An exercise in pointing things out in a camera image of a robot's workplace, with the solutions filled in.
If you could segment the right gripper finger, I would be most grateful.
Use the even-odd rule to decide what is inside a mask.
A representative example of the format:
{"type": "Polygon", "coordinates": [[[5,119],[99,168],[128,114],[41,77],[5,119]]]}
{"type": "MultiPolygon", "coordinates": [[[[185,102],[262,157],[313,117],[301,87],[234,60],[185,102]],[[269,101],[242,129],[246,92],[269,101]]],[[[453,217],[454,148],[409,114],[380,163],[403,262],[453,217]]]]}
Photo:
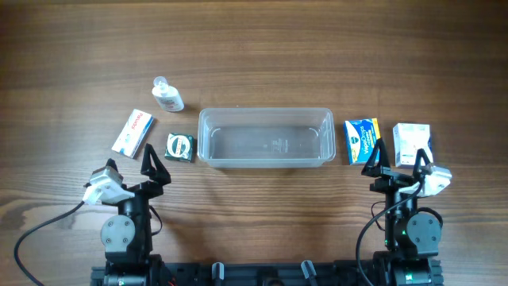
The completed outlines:
{"type": "Polygon", "coordinates": [[[391,165],[388,160],[387,149],[382,138],[379,138],[373,151],[365,163],[361,175],[369,177],[380,177],[385,174],[385,171],[390,171],[391,165]]]}
{"type": "Polygon", "coordinates": [[[425,167],[430,164],[430,159],[428,158],[424,149],[419,149],[416,153],[415,163],[413,167],[413,177],[419,177],[421,173],[421,167],[425,167]]]}

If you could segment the white plaster box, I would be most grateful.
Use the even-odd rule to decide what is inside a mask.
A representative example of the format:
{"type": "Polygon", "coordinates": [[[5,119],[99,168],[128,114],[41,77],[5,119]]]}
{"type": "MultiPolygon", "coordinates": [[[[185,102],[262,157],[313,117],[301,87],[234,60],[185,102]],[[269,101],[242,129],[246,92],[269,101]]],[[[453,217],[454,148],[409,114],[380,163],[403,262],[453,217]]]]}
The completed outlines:
{"type": "Polygon", "coordinates": [[[413,167],[419,149],[424,149],[429,161],[433,162],[430,125],[398,123],[393,128],[393,135],[397,167],[413,167]]]}

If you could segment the blue yellow VapoDrops box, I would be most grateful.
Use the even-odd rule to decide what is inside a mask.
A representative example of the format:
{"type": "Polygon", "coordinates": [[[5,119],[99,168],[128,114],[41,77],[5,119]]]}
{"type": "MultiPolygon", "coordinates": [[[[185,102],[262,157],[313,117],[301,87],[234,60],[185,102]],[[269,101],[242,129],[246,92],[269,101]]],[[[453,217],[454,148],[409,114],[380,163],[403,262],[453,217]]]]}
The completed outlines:
{"type": "Polygon", "coordinates": [[[381,138],[378,119],[345,121],[344,133],[349,164],[365,164],[373,152],[375,143],[381,138]]]}

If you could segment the dark green square packet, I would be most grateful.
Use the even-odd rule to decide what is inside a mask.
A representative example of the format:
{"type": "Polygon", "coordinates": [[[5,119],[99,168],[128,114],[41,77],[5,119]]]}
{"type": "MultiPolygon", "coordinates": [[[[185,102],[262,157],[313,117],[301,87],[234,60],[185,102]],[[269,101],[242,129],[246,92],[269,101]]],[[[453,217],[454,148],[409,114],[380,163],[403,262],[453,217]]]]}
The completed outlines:
{"type": "Polygon", "coordinates": [[[194,137],[188,134],[169,133],[164,157],[167,160],[192,162],[194,157],[194,137]]]}

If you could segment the white Panadol box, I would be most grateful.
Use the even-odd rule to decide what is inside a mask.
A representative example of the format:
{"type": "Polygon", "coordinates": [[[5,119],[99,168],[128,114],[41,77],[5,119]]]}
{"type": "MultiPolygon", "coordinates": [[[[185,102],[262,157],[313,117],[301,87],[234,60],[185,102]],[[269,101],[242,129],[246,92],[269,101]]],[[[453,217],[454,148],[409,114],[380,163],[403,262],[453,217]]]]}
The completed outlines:
{"type": "Polygon", "coordinates": [[[123,156],[134,158],[153,120],[151,114],[134,109],[111,149],[123,156]]]}

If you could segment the white sanitizer bottle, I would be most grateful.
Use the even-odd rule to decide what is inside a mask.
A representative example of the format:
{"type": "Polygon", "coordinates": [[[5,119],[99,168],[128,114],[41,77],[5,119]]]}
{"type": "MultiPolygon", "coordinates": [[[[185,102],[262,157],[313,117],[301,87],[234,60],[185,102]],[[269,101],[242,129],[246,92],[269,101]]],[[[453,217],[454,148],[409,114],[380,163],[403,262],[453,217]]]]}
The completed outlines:
{"type": "Polygon", "coordinates": [[[184,103],[179,91],[169,85],[165,77],[157,76],[153,80],[153,85],[152,94],[163,110],[167,112],[179,112],[184,109],[184,103]]]}

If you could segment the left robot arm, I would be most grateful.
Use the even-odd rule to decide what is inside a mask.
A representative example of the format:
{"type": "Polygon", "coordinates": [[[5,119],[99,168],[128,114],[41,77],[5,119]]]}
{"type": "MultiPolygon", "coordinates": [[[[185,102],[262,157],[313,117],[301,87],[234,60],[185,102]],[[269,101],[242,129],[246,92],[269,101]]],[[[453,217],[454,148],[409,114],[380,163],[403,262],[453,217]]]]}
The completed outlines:
{"type": "Polygon", "coordinates": [[[92,269],[92,286],[175,284],[162,257],[152,253],[152,237],[158,233],[151,228],[151,217],[158,214],[149,200],[164,193],[171,176],[150,144],[144,147],[140,173],[148,180],[132,187],[121,186],[132,197],[114,204],[118,214],[101,229],[106,266],[92,269]]]}

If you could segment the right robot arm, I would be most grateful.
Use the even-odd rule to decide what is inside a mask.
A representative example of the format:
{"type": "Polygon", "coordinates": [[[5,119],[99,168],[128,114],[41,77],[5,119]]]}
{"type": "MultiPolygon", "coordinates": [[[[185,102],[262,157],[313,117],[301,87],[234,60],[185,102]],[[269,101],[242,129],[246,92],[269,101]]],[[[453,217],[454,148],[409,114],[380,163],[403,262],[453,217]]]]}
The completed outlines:
{"type": "Polygon", "coordinates": [[[370,190],[385,195],[385,208],[360,231],[356,242],[356,267],[364,284],[442,285],[439,253],[444,221],[428,207],[419,207],[418,199],[433,196],[448,186],[451,173],[431,163],[424,149],[417,151],[411,175],[391,169],[386,146],[380,138],[362,169],[373,177],[370,190]],[[360,247],[364,235],[379,218],[385,218],[385,251],[373,254],[368,267],[362,266],[360,247]]]}

